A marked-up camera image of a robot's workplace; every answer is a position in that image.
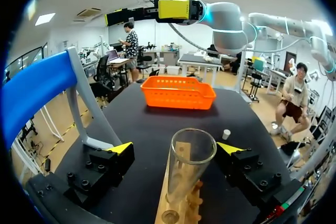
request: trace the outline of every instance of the laptop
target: laptop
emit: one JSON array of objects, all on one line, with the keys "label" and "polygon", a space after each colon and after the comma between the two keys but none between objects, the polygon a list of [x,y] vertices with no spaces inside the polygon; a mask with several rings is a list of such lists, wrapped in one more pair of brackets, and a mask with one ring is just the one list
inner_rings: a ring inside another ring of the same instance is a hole
[{"label": "laptop", "polygon": [[109,56],[107,59],[107,64],[116,64],[116,63],[123,63],[128,59],[120,59],[116,50],[107,51],[106,54]]}]

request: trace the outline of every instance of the wooden test tube rack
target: wooden test tube rack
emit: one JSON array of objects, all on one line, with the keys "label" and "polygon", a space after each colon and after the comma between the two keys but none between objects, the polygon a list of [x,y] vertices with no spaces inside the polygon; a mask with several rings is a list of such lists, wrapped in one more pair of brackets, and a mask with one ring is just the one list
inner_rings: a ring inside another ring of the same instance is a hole
[{"label": "wooden test tube rack", "polygon": [[[190,149],[190,143],[176,143],[176,153],[183,156],[185,159],[190,159]],[[198,210],[203,200],[200,199],[199,190],[203,183],[198,181],[193,190],[181,201],[175,204],[170,204],[166,199],[168,190],[169,162],[170,156],[168,156],[167,160],[155,224],[197,224],[201,220]],[[184,165],[179,162],[175,165],[178,166],[178,169],[175,170],[181,174],[185,175],[192,172],[192,170],[190,170],[191,167],[188,165]],[[186,181],[182,179],[179,183],[186,183]]]}]

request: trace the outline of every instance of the blue chair backrest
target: blue chair backrest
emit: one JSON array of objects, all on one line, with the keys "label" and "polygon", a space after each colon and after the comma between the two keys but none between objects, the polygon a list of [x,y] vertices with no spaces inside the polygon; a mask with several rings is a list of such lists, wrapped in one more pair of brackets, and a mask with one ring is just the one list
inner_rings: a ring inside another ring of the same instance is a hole
[{"label": "blue chair backrest", "polygon": [[6,83],[1,91],[1,124],[7,149],[43,105],[76,83],[67,51],[30,65]]},{"label": "blue chair backrest", "polygon": [[264,70],[264,62],[262,60],[255,60],[252,66],[259,71]]}]

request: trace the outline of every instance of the door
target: door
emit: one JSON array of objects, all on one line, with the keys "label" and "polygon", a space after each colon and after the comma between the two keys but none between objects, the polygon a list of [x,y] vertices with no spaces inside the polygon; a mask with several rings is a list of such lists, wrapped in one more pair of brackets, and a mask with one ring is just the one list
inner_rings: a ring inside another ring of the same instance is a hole
[{"label": "door", "polygon": [[294,59],[294,62],[296,64],[296,54],[293,54],[292,52],[286,52],[286,61],[285,61],[285,67],[283,68],[283,70],[287,73],[290,73],[289,61],[291,59]]}]

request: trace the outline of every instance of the blue chair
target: blue chair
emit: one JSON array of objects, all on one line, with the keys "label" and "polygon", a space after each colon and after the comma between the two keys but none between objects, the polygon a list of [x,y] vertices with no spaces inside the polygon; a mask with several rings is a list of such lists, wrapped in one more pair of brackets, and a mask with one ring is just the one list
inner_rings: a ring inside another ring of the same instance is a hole
[{"label": "blue chair", "polygon": [[[71,113],[84,144],[104,150],[121,145],[97,105],[75,47],[71,47],[30,65],[2,87],[1,119],[7,149],[11,147],[23,125],[63,90],[67,90]],[[111,143],[96,140],[87,135],[80,118],[76,90],[92,116],[98,120],[99,130]]]},{"label": "blue chair", "polygon": [[263,70],[264,70],[264,62],[262,60],[255,60],[254,63],[253,63],[253,65],[252,65],[252,67],[254,69],[257,69],[257,70],[263,72]]}]

